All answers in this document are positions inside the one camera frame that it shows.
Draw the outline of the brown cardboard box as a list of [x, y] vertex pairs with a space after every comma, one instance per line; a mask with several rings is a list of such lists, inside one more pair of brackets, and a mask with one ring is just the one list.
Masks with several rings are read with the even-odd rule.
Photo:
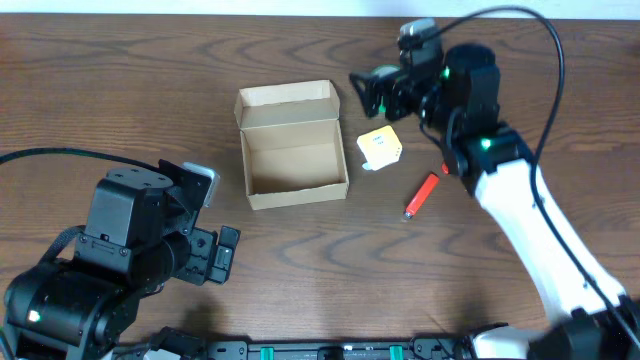
[[234, 115], [252, 209], [347, 197], [340, 99], [331, 81], [241, 89]]

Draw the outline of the green tape roll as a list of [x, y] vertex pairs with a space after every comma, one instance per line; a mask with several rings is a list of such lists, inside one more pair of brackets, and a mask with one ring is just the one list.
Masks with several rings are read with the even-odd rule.
[[[385, 65], [381, 65], [376, 67], [373, 71], [372, 74], [376, 75], [378, 77], [384, 77], [387, 76], [389, 74], [392, 74], [396, 71], [399, 70], [399, 67], [396, 65], [391, 65], [391, 64], [385, 64]], [[386, 107], [384, 105], [384, 101], [380, 102], [380, 105], [378, 107], [378, 111], [382, 114], [384, 114], [386, 112]]]

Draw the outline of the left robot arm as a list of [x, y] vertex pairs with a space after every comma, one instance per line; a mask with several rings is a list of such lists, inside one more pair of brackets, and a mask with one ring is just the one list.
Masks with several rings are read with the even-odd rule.
[[86, 224], [63, 231], [7, 288], [5, 355], [100, 359], [135, 321], [141, 300], [170, 279], [225, 283], [239, 231], [196, 226], [219, 181], [193, 163], [110, 170]]

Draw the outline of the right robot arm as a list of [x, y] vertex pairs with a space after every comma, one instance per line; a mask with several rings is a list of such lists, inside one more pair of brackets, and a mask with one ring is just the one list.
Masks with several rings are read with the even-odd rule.
[[499, 118], [500, 71], [479, 44], [409, 48], [401, 66], [349, 79], [368, 116], [417, 115], [443, 166], [502, 229], [531, 277], [550, 329], [507, 325], [467, 336], [460, 359], [635, 359], [639, 304], [589, 252], [553, 200], [534, 155]]

